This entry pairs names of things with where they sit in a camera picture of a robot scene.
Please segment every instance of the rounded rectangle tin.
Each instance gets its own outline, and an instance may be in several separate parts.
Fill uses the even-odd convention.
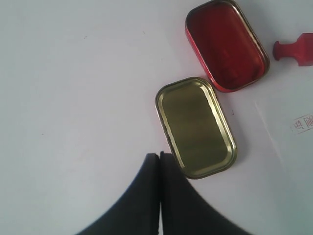
[[[265,75],[268,55],[233,0],[212,0],[189,12],[186,35],[206,74],[221,92]]]
[[[156,109],[182,172],[191,179],[228,169],[237,147],[212,86],[191,77],[163,87]]]

